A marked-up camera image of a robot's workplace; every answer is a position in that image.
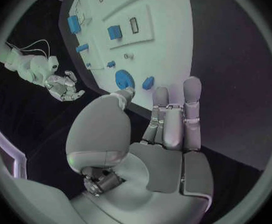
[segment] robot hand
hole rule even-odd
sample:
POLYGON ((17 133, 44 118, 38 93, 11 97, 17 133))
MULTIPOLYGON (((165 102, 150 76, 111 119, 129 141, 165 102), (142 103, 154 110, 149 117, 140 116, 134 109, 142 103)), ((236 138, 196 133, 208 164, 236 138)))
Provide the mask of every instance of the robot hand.
POLYGON ((85 91, 76 92, 77 78, 72 71, 65 71, 66 76, 51 75, 45 81, 45 86, 50 94, 59 101, 74 101, 80 98, 85 91))

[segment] blue button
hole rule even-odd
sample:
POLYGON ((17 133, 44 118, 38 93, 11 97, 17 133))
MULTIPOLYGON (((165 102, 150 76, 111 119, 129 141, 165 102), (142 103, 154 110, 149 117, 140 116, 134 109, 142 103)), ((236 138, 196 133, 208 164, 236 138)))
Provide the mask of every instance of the blue button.
POLYGON ((68 18, 68 24, 69 24, 71 33, 76 34, 81 31, 81 26, 79 24, 79 20, 76 15, 70 16, 68 18))
POLYGON ((115 67, 115 61, 108 62, 107 67, 115 67))
POLYGON ((135 89, 133 77, 125 70, 120 70, 115 73, 115 81, 121 90, 124 90, 127 87, 132 87, 135 89))
POLYGON ((89 49, 88 44, 84 44, 84 45, 82 45, 82 46, 76 47, 77 53, 80 52, 80 51, 86 50, 86 49, 89 49))
POLYGON ((109 27, 108 33, 111 40, 123 37, 121 28, 118 25, 109 27))
POLYGON ((145 90, 149 90, 152 88, 153 86, 153 83, 154 83, 154 77, 151 76, 151 77, 148 77, 144 83, 142 84, 142 88, 145 89, 145 90))

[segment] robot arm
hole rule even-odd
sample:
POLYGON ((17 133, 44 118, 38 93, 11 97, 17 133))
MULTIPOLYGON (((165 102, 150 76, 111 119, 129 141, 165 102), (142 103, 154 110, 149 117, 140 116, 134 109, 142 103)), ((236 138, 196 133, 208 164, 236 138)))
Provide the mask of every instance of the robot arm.
POLYGON ((0 62, 10 71, 17 71, 22 79, 46 87, 59 101, 73 101, 85 93, 83 90, 76 92, 77 78, 72 71, 65 71, 64 77, 54 74, 59 66, 56 56, 47 59, 44 56, 22 55, 20 50, 11 49, 4 44, 0 62))

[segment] wire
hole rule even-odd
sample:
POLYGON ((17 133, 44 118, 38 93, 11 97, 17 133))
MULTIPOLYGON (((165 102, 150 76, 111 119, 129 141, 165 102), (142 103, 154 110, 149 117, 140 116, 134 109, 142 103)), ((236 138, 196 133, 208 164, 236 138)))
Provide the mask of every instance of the wire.
POLYGON ((41 52, 43 52, 43 53, 45 54, 45 56, 46 56, 47 59, 48 59, 48 57, 50 57, 50 45, 49 45, 48 41, 45 40, 45 39, 41 39, 41 40, 35 41, 35 42, 33 42, 32 44, 30 44, 30 45, 28 45, 28 46, 25 46, 25 47, 22 47, 22 48, 18 48, 18 47, 16 47, 15 45, 12 45, 12 44, 9 43, 9 42, 6 42, 6 43, 7 43, 7 45, 9 45, 9 46, 11 46, 11 47, 13 47, 13 48, 16 48, 16 49, 18 49, 18 50, 20 50, 20 51, 41 51, 41 52), (30 46, 32 46, 32 45, 34 45, 34 44, 36 44, 36 43, 38 43, 38 42, 40 42, 40 41, 45 41, 45 42, 47 43, 47 46, 48 46, 48 56, 47 56, 46 53, 45 53, 43 50, 41 50, 41 49, 25 50, 26 48, 28 48, 28 47, 30 47, 30 46))

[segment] blue switch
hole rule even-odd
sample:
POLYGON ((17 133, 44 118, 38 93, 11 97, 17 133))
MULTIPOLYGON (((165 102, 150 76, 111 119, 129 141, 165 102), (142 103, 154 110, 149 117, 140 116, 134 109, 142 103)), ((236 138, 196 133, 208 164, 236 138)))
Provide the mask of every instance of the blue switch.
POLYGON ((153 76, 148 77, 142 84, 142 88, 145 90, 149 90, 150 88, 152 88, 153 83, 154 83, 154 77, 153 76))
POLYGON ((123 37, 121 28, 118 25, 109 27, 108 33, 111 40, 123 37))
POLYGON ((84 51, 84 50, 86 50, 86 49, 89 49, 88 44, 84 44, 84 45, 82 45, 82 46, 76 47, 77 53, 79 53, 80 51, 84 51))
POLYGON ((115 67, 115 61, 108 62, 107 67, 115 67))
POLYGON ((68 18, 68 24, 71 30, 71 33, 77 34, 78 32, 81 31, 81 26, 79 24, 78 17, 76 15, 70 16, 68 18))
POLYGON ((127 87, 132 87, 135 89, 133 77, 125 70, 120 70, 115 73, 115 81, 121 90, 124 90, 127 87))

